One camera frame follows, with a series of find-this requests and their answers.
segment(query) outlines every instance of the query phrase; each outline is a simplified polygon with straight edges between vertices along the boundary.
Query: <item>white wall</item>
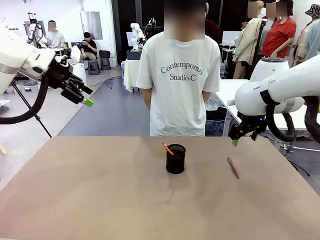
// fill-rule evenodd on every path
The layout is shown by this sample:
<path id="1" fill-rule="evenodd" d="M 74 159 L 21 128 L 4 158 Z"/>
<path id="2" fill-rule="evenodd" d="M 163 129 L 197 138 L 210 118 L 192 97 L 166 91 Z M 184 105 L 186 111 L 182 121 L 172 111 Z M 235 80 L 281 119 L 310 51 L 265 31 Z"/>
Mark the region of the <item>white wall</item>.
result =
<path id="1" fill-rule="evenodd" d="M 44 22 L 48 31 L 48 21 L 56 21 L 57 29 L 64 35 L 65 41 L 80 42 L 84 39 L 80 11 L 81 0 L 0 0 L 0 22 L 5 19 L 9 28 L 24 31 L 23 23 L 28 20 L 28 12 L 36 13 L 35 17 Z M 99 50 L 111 52 L 112 67 L 116 61 L 116 42 L 111 0 L 83 0 L 84 11 L 100 12 L 103 40 L 95 40 Z"/>

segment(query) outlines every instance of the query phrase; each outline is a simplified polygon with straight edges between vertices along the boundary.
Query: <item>pen holder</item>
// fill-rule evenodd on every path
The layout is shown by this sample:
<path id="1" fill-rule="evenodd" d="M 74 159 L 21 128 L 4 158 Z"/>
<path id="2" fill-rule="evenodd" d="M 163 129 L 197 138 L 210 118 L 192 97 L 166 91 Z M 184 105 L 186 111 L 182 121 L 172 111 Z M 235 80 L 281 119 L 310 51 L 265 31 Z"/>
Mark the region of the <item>pen holder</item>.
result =
<path id="1" fill-rule="evenodd" d="M 185 170 L 186 148 L 179 144 L 171 144 L 168 148 L 174 155 L 166 152 L 166 170 L 171 174 L 181 174 Z"/>

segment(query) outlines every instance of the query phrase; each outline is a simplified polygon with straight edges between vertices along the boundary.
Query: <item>pen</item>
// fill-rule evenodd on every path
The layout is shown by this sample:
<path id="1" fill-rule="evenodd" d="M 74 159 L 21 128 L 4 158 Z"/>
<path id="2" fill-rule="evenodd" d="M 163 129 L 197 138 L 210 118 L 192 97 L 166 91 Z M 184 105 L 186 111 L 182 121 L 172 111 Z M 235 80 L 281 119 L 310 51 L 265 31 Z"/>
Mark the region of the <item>pen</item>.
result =
<path id="1" fill-rule="evenodd" d="M 235 177 L 236 177 L 237 179 L 239 179 L 239 178 L 240 178 L 240 177 L 239 177 L 239 174 L 238 174 L 238 172 L 237 172 L 237 170 L 236 170 L 236 168 L 235 168 L 234 162 L 232 161 L 232 159 L 231 159 L 230 157 L 228 157 L 228 162 L 229 162 L 229 164 L 230 164 L 230 167 L 231 167 L 231 169 L 232 169 L 233 174 L 235 175 Z"/>
<path id="2" fill-rule="evenodd" d="M 162 143 L 162 145 L 165 147 L 165 149 L 166 149 L 171 155 L 174 155 L 174 153 L 170 150 L 170 148 L 169 148 L 165 143 Z"/>

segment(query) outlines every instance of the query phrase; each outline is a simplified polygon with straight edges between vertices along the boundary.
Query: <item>yellow pencil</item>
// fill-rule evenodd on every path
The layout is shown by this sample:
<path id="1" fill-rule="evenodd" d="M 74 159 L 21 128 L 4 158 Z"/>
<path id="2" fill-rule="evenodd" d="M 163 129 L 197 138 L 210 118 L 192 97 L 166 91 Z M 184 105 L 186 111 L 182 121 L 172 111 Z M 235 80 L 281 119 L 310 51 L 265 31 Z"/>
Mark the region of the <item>yellow pencil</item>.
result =
<path id="1" fill-rule="evenodd" d="M 165 143 L 162 143 L 162 144 L 171 155 L 174 155 L 174 153 L 170 150 L 170 148 Z"/>

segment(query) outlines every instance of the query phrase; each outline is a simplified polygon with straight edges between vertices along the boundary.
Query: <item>floor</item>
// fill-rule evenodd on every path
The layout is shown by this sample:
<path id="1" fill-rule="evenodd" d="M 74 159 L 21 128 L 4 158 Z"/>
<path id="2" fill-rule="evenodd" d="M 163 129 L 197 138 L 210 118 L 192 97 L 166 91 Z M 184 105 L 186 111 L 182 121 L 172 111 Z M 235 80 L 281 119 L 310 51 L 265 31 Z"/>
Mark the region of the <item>floor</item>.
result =
<path id="1" fill-rule="evenodd" d="M 139 92 L 129 93 L 125 90 L 122 78 L 116 77 L 120 75 L 120 70 L 114 70 L 108 74 L 104 73 L 89 78 L 90 86 L 97 81 L 103 82 L 108 79 L 101 84 L 100 88 L 95 88 L 96 92 L 91 97 L 95 103 L 91 108 L 80 108 L 77 105 L 70 104 L 63 98 L 58 97 L 59 93 L 52 92 L 46 99 L 39 115 L 53 135 L 148 136 L 149 111 L 145 107 Z M 63 106 L 63 108 L 54 109 L 53 106 Z M 0 132 L 2 133 L 0 143 L 4 143 L 10 152 L 9 156 L 0 156 L 1 189 L 44 144 L 48 137 L 34 119 L 30 120 L 28 124 L 0 125 Z M 213 130 L 211 125 L 206 126 L 206 132 L 208 136 L 222 135 L 219 128 Z M 316 142 L 297 142 L 295 145 L 301 148 L 320 150 L 320 144 Z M 320 161 L 317 159 L 319 159 L 318 152 L 294 150 L 290 161 L 300 165 L 311 174 L 308 177 L 299 170 L 301 175 L 320 195 Z"/>
<path id="2" fill-rule="evenodd" d="M 119 68 L 102 71 L 100 75 L 87 75 L 87 85 L 91 87 L 114 76 L 121 76 Z M 93 86 L 92 89 L 95 92 L 99 87 L 100 84 Z M 82 104 L 76 105 L 60 96 L 60 92 L 58 89 L 50 88 L 43 107 L 38 113 L 52 136 L 57 136 L 82 107 Z M 26 92 L 24 96 L 32 105 L 37 94 Z M 7 105 L 10 109 L 1 114 L 1 117 L 18 116 L 28 110 L 17 94 L 0 95 L 0 99 L 11 101 Z M 35 118 L 14 125 L 0 125 L 0 143 L 8 152 L 6 156 L 0 153 L 0 190 L 48 139 L 49 136 Z"/>

